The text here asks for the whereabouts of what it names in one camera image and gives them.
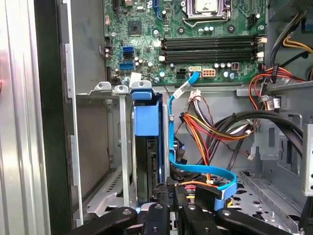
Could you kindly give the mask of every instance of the blue sata port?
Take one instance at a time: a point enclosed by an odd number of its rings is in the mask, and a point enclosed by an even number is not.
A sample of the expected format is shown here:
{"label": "blue sata port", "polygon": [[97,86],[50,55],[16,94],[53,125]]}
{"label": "blue sata port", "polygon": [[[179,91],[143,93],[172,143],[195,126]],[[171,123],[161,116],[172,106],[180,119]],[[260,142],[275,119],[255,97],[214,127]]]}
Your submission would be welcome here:
{"label": "blue sata port", "polygon": [[123,53],[133,53],[134,47],[123,47],[122,52]]}
{"label": "blue sata port", "polygon": [[121,63],[119,64],[120,70],[134,70],[134,63]]}

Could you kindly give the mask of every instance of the green circuit board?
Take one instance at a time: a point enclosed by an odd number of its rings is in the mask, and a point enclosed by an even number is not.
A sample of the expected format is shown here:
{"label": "green circuit board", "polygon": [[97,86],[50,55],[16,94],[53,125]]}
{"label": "green circuit board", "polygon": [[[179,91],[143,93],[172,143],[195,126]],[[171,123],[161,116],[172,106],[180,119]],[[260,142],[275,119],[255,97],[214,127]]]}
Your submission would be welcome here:
{"label": "green circuit board", "polygon": [[[159,11],[166,10],[166,18],[158,19],[151,0],[126,0],[120,1],[116,10],[116,1],[104,1],[104,24],[106,40],[111,44],[110,54],[106,58],[107,76],[111,82],[125,83],[125,77],[130,77],[132,72],[141,73],[142,79],[151,80],[154,84],[175,85],[184,82],[190,75],[190,67],[215,70],[211,77],[201,77],[199,83],[246,83],[258,73],[261,59],[254,61],[236,62],[236,69],[226,65],[215,67],[216,63],[188,62],[164,63],[159,60],[162,38],[215,38],[231,36],[265,35],[265,0],[232,0],[231,19],[227,22],[198,23],[193,28],[185,24],[182,18],[181,0],[159,0]],[[253,26],[249,18],[256,16]],[[134,57],[124,58],[123,47],[134,47]],[[131,70],[120,70],[121,63],[136,63]],[[178,77],[177,71],[187,70],[185,77]]]}

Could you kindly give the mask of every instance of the motherboard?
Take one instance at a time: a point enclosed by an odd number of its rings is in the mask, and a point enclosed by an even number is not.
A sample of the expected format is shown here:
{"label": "motherboard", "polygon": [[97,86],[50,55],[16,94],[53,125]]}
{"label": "motherboard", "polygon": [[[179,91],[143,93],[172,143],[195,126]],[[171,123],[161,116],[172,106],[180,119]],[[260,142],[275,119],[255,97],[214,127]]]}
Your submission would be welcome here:
{"label": "motherboard", "polygon": [[108,81],[127,85],[135,72],[175,85],[198,71],[202,84],[249,82],[264,57],[265,1],[105,0]]}

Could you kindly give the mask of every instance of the blue plastic latch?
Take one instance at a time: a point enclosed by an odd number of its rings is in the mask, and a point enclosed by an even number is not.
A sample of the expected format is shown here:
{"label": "blue plastic latch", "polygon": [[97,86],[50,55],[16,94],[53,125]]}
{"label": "blue plastic latch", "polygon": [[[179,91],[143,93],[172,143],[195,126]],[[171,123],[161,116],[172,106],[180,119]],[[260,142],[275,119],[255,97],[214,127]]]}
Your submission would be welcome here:
{"label": "blue plastic latch", "polygon": [[136,136],[159,136],[159,101],[154,106],[134,107]]}
{"label": "blue plastic latch", "polygon": [[132,92],[133,100],[151,100],[152,99],[152,90],[134,90]]}

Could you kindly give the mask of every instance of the cpu socket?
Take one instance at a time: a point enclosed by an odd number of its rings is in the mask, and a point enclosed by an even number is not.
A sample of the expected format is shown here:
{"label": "cpu socket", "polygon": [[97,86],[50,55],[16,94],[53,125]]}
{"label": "cpu socket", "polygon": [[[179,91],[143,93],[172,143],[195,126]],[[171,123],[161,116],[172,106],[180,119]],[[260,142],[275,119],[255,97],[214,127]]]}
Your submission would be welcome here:
{"label": "cpu socket", "polygon": [[182,0],[183,21],[190,27],[198,23],[228,21],[232,0]]}

